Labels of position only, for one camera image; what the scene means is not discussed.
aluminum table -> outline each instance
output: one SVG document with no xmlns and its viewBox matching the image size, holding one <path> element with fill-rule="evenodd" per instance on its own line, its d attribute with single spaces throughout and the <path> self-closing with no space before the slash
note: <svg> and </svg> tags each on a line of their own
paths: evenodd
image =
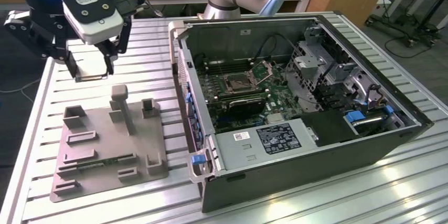
<svg viewBox="0 0 448 224">
<path fill-rule="evenodd" d="M 167 25 L 171 19 L 134 21 L 130 50 L 106 80 L 75 83 L 50 59 L 31 114 L 0 223 L 440 223 L 448 220 L 448 109 L 347 18 L 323 14 L 356 48 L 435 121 L 419 139 L 375 165 L 282 193 L 202 213 L 188 179 L 187 142 L 174 87 Z M 74 41 L 78 60 L 100 57 Z M 110 87 L 126 83 L 128 102 L 155 98 L 162 107 L 170 176 L 59 203 L 50 201 L 66 106 L 108 106 Z"/>
</svg>

floor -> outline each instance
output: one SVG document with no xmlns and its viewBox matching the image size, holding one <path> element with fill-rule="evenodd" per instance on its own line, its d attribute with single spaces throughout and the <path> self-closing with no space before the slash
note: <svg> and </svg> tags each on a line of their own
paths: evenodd
<svg viewBox="0 0 448 224">
<path fill-rule="evenodd" d="M 411 0 L 404 0 L 403 5 L 407 6 Z M 424 15 L 436 0 L 427 0 L 423 4 L 418 16 Z M 448 1 L 435 15 L 434 22 L 438 23 L 448 12 Z M 0 12 L 0 22 L 4 22 L 7 12 Z M 402 36 L 400 33 L 375 24 L 374 27 L 364 27 L 364 33 L 384 48 L 384 42 Z M 407 71 L 424 84 L 430 91 L 439 99 L 448 104 L 448 29 L 442 30 L 444 35 L 434 48 L 412 59 L 402 59 L 394 57 L 403 65 Z M 20 43 L 7 35 L 0 27 L 0 90 L 14 90 L 23 87 L 27 83 L 40 78 L 44 62 L 35 58 Z M 400 42 L 394 41 L 390 45 L 391 50 L 400 55 L 410 56 L 420 50 L 427 49 L 422 45 L 407 48 Z M 26 93 L 31 98 L 35 97 L 39 84 L 26 89 Z M 27 126 L 27 121 L 32 109 L 32 103 L 20 94 L 0 94 L 0 205 L 3 203 L 4 193 L 12 173 L 11 166 L 16 161 L 16 155 L 20 148 L 22 138 Z"/>
</svg>

motherboard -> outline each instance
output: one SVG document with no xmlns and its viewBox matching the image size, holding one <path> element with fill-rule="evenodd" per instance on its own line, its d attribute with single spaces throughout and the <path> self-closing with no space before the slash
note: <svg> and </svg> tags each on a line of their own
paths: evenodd
<svg viewBox="0 0 448 224">
<path fill-rule="evenodd" d="M 216 133 L 290 120 L 302 114 L 284 68 L 267 60 L 232 66 L 204 63 L 199 80 Z"/>
</svg>

